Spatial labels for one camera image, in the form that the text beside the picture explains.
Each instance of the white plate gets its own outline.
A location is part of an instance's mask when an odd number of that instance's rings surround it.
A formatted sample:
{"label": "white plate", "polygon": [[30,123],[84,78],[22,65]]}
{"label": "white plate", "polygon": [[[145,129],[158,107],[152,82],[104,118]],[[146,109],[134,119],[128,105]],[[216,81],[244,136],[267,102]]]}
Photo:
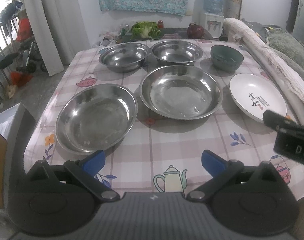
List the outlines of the white plate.
{"label": "white plate", "polygon": [[229,87],[236,105],[255,121],[263,123],[263,113],[267,109],[286,116],[287,108],[282,95],[263,78],[237,74],[231,78]]}

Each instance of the green leafy vegetable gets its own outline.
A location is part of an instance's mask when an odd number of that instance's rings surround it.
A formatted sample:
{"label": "green leafy vegetable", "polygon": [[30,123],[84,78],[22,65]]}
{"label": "green leafy vegetable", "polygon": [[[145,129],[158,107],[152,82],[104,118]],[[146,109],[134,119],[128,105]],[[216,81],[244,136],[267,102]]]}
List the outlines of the green leafy vegetable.
{"label": "green leafy vegetable", "polygon": [[161,31],[158,29],[156,22],[137,22],[131,28],[131,39],[158,39],[161,36]]}

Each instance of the pink plaid tablecloth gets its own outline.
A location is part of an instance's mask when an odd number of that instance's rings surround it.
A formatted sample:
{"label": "pink plaid tablecloth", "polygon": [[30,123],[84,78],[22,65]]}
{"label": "pink plaid tablecloth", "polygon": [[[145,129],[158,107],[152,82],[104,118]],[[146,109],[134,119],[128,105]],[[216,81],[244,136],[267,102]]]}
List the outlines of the pink plaid tablecloth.
{"label": "pink plaid tablecloth", "polygon": [[[142,43],[152,46],[156,42]],[[212,178],[201,165],[201,154],[209,149],[226,160],[238,159],[245,165],[258,165],[265,160],[271,161],[276,168],[287,168],[283,173],[284,180],[295,197],[302,198],[304,166],[276,156],[273,152],[276,133],[247,117],[236,106],[228,89],[233,75],[214,69],[210,56],[211,46],[224,44],[244,55],[244,62],[236,74],[253,73],[269,80],[265,72],[238,44],[221,41],[191,42],[204,51],[204,57],[195,66],[210,73],[223,87],[223,103],[215,114],[207,120],[185,122],[161,117],[143,104],[138,91],[142,78],[157,66],[153,57],[149,56],[145,66],[137,71],[118,74],[99,63],[100,54],[108,47],[80,51],[62,77],[28,143],[24,154],[25,171],[40,159],[47,160],[50,165],[63,164],[69,159],[80,159],[80,156],[67,153],[56,141],[54,130],[58,114],[71,97],[86,88],[82,88],[82,85],[116,83],[129,88],[135,94],[139,105],[138,116],[124,140],[105,152],[105,162],[100,164],[101,170],[96,178],[121,195],[126,191],[164,190],[164,182],[157,175],[163,176],[171,165],[180,171],[181,177],[185,173],[187,183],[166,185],[165,190],[178,187],[178,191],[184,190],[187,194]]]}

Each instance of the curtain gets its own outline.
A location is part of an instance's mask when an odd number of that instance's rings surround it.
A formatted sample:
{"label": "curtain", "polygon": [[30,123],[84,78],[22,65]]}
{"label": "curtain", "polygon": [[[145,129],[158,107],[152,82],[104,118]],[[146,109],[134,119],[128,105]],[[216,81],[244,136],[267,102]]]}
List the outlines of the curtain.
{"label": "curtain", "polygon": [[24,0],[24,6],[50,76],[90,48],[78,0]]}

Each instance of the gray floor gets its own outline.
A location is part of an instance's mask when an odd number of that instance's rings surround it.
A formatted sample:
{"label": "gray floor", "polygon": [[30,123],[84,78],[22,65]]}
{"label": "gray floor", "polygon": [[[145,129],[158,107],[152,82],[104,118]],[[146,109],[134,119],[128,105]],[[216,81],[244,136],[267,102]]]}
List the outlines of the gray floor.
{"label": "gray floor", "polygon": [[37,69],[33,73],[33,78],[27,84],[20,87],[13,98],[3,101],[4,106],[0,112],[18,103],[23,103],[38,122],[67,67],[65,66],[62,72],[51,77],[48,73]]}

